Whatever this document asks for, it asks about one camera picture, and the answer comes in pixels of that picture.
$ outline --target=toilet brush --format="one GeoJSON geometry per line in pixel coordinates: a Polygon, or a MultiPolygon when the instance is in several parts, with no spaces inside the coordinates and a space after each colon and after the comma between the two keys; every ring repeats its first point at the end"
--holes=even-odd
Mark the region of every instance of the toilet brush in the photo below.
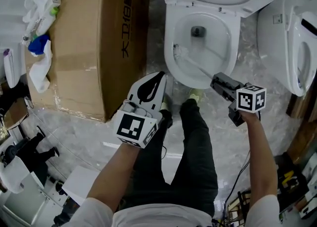
{"type": "Polygon", "coordinates": [[[210,75],[200,64],[192,60],[189,55],[188,55],[188,49],[186,47],[181,47],[178,44],[174,45],[174,58],[176,60],[186,60],[188,61],[191,65],[195,66],[198,68],[203,74],[208,76],[211,80],[213,78],[212,75],[210,75]]]}

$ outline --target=leg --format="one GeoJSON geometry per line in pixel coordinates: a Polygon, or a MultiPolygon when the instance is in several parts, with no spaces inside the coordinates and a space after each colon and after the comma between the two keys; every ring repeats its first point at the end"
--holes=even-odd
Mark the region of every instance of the leg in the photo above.
{"type": "Polygon", "coordinates": [[[213,217],[218,183],[209,129],[193,99],[183,103],[180,115],[185,135],[184,154],[171,185],[181,205],[204,211],[213,217]]]}
{"type": "Polygon", "coordinates": [[[161,125],[145,149],[142,149],[134,164],[131,180],[118,210],[150,203],[166,203],[169,185],[161,170],[161,153],[167,129],[172,124],[172,115],[167,110],[161,125]]]}
{"type": "Polygon", "coordinates": [[[43,134],[37,133],[36,136],[34,136],[31,140],[29,140],[19,152],[22,154],[31,154],[35,151],[36,147],[44,139],[43,134]]]}
{"type": "Polygon", "coordinates": [[[29,155],[22,155],[19,157],[21,158],[29,172],[32,172],[38,165],[40,165],[41,163],[45,163],[53,156],[55,156],[54,148],[51,148],[49,151],[40,154],[31,153],[29,155]]]}

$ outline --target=white box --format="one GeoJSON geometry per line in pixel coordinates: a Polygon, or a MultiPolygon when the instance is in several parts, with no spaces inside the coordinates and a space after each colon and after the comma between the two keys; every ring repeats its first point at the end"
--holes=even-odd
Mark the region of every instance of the white box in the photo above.
{"type": "Polygon", "coordinates": [[[61,0],[48,0],[45,4],[44,14],[49,13],[54,7],[59,7],[60,4],[61,4],[61,0]]]}
{"type": "Polygon", "coordinates": [[[265,108],[266,88],[251,85],[237,90],[237,109],[256,113],[265,108]]]}
{"type": "Polygon", "coordinates": [[[304,218],[308,213],[317,208],[317,198],[312,199],[299,213],[301,218],[304,218]]]}
{"type": "Polygon", "coordinates": [[[122,142],[145,148],[158,130],[158,120],[118,110],[116,113],[113,135],[122,142]]]}
{"type": "Polygon", "coordinates": [[[302,171],[302,174],[305,176],[306,181],[310,181],[315,168],[317,167],[317,153],[313,153],[311,158],[309,158],[305,168],[302,171]]]}

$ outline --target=bottle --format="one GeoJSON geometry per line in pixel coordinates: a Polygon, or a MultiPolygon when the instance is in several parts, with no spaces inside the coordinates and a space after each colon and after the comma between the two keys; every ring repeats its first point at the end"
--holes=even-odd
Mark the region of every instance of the bottle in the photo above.
{"type": "Polygon", "coordinates": [[[46,15],[44,15],[41,18],[41,22],[39,24],[39,27],[36,30],[36,35],[38,37],[45,34],[48,31],[48,29],[50,28],[50,26],[54,23],[54,21],[56,19],[55,15],[57,13],[58,13],[58,8],[53,7],[49,13],[47,13],[46,15]]]}

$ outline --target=sleeve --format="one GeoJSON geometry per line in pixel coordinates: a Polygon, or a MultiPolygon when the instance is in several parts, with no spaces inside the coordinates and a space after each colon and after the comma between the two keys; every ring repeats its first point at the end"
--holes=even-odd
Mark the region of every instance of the sleeve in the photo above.
{"type": "Polygon", "coordinates": [[[87,198],[63,227],[111,227],[113,212],[104,203],[87,198]]]}
{"type": "Polygon", "coordinates": [[[250,209],[245,227],[282,227],[279,221],[279,203],[275,195],[267,195],[250,209]]]}

